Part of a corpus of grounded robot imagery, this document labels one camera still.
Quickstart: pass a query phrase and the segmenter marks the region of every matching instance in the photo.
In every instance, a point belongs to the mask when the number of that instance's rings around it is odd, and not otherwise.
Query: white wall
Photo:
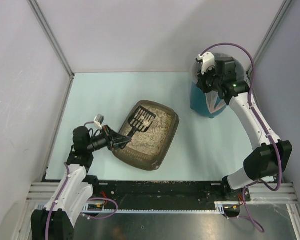
[[[38,0],[72,70],[187,72],[221,42],[254,55],[284,0]],[[233,47],[219,47],[244,65]]]
[[[256,94],[265,117],[293,151],[285,179],[300,201],[300,0],[295,1],[258,66]]]
[[[0,224],[42,170],[68,82],[27,1],[0,0]]]

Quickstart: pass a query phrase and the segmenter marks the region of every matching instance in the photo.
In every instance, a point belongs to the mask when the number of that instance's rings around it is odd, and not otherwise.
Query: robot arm
[[[73,146],[65,163],[67,172],[43,210],[35,210],[31,216],[33,239],[47,239],[47,235],[54,240],[73,239],[74,227],[84,205],[93,194],[100,193],[98,178],[87,175],[94,160],[93,152],[105,147],[110,151],[123,149],[131,142],[131,137],[107,125],[101,126],[103,119],[101,115],[94,119],[99,135],[90,136],[85,126],[73,131]]]
[[[281,141],[280,137],[271,129],[257,107],[253,95],[250,107],[248,102],[250,88],[245,81],[237,81],[234,59],[232,57],[216,59],[211,52],[206,52],[200,54],[196,61],[202,64],[197,75],[197,87],[203,93],[218,92],[219,97],[238,116],[251,142],[253,152],[244,160],[243,168],[222,180],[228,186],[229,191],[241,189],[261,178],[279,173],[277,156],[269,136],[272,136],[278,147],[284,172],[292,152],[292,145],[289,141]],[[268,133],[264,131],[252,108],[260,116]]]

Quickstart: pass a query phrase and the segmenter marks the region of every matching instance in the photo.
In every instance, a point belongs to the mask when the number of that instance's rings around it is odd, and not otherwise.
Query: black litter scoop
[[[136,132],[145,133],[149,130],[155,119],[156,115],[154,113],[143,106],[139,106],[128,118],[128,123],[132,127],[132,130],[127,136],[132,138]]]

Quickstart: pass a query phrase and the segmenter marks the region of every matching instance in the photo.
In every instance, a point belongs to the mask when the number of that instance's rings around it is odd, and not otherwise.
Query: brown litter box
[[[120,134],[127,136],[130,133],[132,127],[128,119],[139,106],[156,115],[152,125],[146,132],[137,131],[125,149],[116,150],[113,154],[135,168],[153,171],[159,169],[165,159],[179,125],[179,116],[169,107],[142,100],[129,113],[119,131]]]

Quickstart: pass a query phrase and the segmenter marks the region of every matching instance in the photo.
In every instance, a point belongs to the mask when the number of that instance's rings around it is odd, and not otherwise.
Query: blue trash bin
[[[216,59],[231,57],[230,55],[223,54],[223,53],[214,53],[213,55],[215,56]],[[235,72],[237,75],[237,79],[238,79],[238,81],[242,81],[245,79],[245,69],[239,61],[237,61],[236,59],[234,59],[234,61],[235,61],[235,65],[236,65]],[[198,79],[195,77],[195,76],[197,76],[197,72],[201,71],[201,67],[202,67],[201,64],[195,63],[195,65],[193,66],[193,69],[191,70],[193,79],[192,79],[192,83],[191,83],[190,106],[195,112],[197,112],[201,116],[213,119],[215,116],[218,116],[219,114],[221,114],[226,109],[227,105],[225,105],[224,107],[222,107],[221,109],[219,109],[216,112],[211,113],[209,111],[209,108],[207,105],[207,100],[206,100],[206,94],[203,93],[201,91],[201,89],[197,87]],[[220,102],[221,102],[221,99],[219,97],[217,97],[215,107]]]

